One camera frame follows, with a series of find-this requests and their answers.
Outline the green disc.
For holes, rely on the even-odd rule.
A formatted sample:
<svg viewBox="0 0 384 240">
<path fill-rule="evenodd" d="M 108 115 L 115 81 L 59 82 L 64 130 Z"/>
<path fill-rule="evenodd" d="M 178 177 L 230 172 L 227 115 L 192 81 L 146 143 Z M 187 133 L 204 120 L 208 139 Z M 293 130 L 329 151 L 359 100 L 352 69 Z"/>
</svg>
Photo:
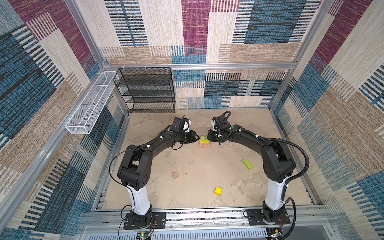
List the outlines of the green disc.
<svg viewBox="0 0 384 240">
<path fill-rule="evenodd" d="M 200 137 L 200 142 L 207 142 L 208 140 L 207 140 L 207 138 L 206 137 L 204 137 L 204 136 L 201 136 Z"/>
</svg>

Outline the yellow rectangular block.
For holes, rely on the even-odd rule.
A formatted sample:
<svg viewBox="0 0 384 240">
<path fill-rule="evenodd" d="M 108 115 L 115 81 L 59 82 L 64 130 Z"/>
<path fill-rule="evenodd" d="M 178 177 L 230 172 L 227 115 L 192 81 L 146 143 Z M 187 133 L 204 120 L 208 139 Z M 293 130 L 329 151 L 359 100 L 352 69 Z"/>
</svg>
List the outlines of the yellow rectangular block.
<svg viewBox="0 0 384 240">
<path fill-rule="evenodd" d="M 200 137 L 200 143 L 201 144 L 206 144 L 206 143 L 210 143 L 210 141 L 206 137 L 201 136 Z"/>
</svg>

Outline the natural wood block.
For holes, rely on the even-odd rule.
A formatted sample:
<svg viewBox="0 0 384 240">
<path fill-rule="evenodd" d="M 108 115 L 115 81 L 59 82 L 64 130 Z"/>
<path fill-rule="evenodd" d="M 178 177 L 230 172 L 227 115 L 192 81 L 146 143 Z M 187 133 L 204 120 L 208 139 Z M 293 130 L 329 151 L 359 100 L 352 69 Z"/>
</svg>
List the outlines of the natural wood block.
<svg viewBox="0 0 384 240">
<path fill-rule="evenodd" d="M 200 148 L 209 148 L 211 146 L 211 143 L 199 143 Z"/>
</svg>

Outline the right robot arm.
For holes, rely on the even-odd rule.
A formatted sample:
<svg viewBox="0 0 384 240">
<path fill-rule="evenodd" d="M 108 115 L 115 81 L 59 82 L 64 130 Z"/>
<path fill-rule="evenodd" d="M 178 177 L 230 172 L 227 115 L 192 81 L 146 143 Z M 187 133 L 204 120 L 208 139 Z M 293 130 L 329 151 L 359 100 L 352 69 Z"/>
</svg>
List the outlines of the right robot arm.
<svg viewBox="0 0 384 240">
<path fill-rule="evenodd" d="M 284 213 L 286 181 L 296 168 L 287 144 L 281 139 L 266 139 L 239 125 L 231 125 L 225 114 L 213 117 L 212 126 L 213 129 L 207 135 L 209 141 L 219 144 L 226 141 L 237 143 L 262 156 L 263 170 L 269 181 L 260 215 L 266 224 L 274 224 Z"/>
</svg>

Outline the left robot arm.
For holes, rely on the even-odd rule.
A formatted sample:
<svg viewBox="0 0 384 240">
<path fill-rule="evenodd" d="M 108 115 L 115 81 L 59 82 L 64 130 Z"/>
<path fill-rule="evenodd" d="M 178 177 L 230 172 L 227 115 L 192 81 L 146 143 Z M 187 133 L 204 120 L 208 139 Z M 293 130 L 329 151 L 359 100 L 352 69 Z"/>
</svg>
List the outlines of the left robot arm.
<svg viewBox="0 0 384 240">
<path fill-rule="evenodd" d="M 146 227 L 152 222 L 152 205 L 148 198 L 153 159 L 162 151 L 197 142 L 200 137 L 190 130 L 191 120 L 175 117 L 171 125 L 160 131 L 157 137 L 142 145 L 127 147 L 117 177 L 129 192 L 132 208 L 129 217 L 134 223 Z"/>
</svg>

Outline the green rectangular block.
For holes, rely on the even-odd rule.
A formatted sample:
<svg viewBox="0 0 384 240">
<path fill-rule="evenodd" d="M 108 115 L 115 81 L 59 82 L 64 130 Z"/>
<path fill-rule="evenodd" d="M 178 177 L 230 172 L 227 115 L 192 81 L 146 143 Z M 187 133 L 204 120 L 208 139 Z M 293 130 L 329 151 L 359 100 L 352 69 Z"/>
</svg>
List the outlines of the green rectangular block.
<svg viewBox="0 0 384 240">
<path fill-rule="evenodd" d="M 252 163 L 248 159 L 243 160 L 243 163 L 245 164 L 248 170 L 253 168 Z"/>
</svg>

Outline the yellow cube block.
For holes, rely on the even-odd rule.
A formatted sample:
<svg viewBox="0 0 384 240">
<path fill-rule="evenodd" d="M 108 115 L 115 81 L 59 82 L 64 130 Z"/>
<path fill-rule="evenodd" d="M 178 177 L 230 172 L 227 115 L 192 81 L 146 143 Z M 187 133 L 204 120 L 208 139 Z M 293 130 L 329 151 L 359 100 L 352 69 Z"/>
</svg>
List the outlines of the yellow cube block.
<svg viewBox="0 0 384 240">
<path fill-rule="evenodd" d="M 216 187 L 214 193 L 215 193 L 215 195 L 217 195 L 217 196 L 221 196 L 222 191 L 223 191 L 222 188 L 220 188 L 220 187 Z"/>
</svg>

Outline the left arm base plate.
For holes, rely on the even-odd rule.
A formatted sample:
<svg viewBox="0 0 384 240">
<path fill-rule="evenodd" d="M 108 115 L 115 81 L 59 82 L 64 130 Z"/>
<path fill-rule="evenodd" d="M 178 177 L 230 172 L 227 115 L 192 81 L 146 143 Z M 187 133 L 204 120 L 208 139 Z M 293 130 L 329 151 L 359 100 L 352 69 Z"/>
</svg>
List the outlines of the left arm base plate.
<svg viewBox="0 0 384 240">
<path fill-rule="evenodd" d="M 149 230 L 164 229 L 166 224 L 166 212 L 149 211 L 146 215 L 141 216 L 134 212 L 129 212 L 125 216 L 124 230 Z"/>
</svg>

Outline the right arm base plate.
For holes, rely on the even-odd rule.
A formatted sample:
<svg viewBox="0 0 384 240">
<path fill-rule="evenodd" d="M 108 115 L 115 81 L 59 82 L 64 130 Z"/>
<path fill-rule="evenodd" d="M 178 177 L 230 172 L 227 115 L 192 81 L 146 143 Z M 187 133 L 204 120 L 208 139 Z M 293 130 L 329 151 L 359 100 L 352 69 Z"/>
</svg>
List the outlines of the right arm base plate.
<svg viewBox="0 0 384 240">
<path fill-rule="evenodd" d="M 290 225 L 291 218 L 289 217 L 285 208 L 272 213 L 265 213 L 264 209 L 248 209 L 246 210 L 246 217 L 249 220 L 250 226 L 267 226 L 267 225 Z"/>
</svg>

